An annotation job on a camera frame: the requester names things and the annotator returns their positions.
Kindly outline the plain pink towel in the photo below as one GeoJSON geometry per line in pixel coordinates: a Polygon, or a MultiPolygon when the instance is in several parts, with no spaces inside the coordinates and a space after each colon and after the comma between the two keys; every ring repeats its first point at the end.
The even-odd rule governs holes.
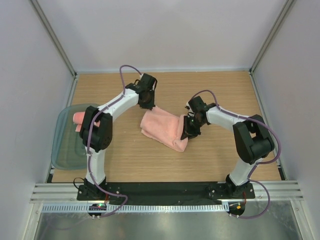
{"type": "Polygon", "coordinates": [[[141,133],[148,138],[183,153],[188,139],[181,140],[184,128],[184,117],[176,116],[159,107],[147,110],[140,122],[141,133]]]}

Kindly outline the pink bunny towel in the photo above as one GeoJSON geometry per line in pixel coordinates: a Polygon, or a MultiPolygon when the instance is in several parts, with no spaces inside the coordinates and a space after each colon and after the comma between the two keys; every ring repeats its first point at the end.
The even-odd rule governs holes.
{"type": "Polygon", "coordinates": [[[81,130],[84,117],[85,117],[85,112],[84,111],[76,112],[76,113],[74,113],[74,115],[72,117],[72,121],[76,125],[75,131],[77,133],[79,133],[80,130],[81,130]]]}

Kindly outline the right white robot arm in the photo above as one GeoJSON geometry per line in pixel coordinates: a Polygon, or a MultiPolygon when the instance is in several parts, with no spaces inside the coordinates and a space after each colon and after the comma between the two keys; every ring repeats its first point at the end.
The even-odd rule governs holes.
{"type": "Polygon", "coordinates": [[[225,192],[231,198],[241,196],[258,164],[275,148],[263,118],[258,114],[237,115],[215,103],[206,104],[200,96],[189,100],[185,108],[188,114],[183,117],[181,140],[196,138],[205,124],[218,125],[233,133],[239,160],[225,179],[225,192]]]}

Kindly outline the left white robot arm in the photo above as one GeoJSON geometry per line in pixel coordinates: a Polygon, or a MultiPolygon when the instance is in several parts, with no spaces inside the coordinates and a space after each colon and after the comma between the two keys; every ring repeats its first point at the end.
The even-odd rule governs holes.
{"type": "Polygon", "coordinates": [[[89,106],[84,112],[79,136],[86,150],[87,172],[78,187],[77,200],[103,200],[106,192],[105,156],[113,139],[113,123],[128,109],[139,105],[152,110],[155,107],[157,79],[142,74],[134,83],[123,86],[114,99],[98,107],[89,106]]]}

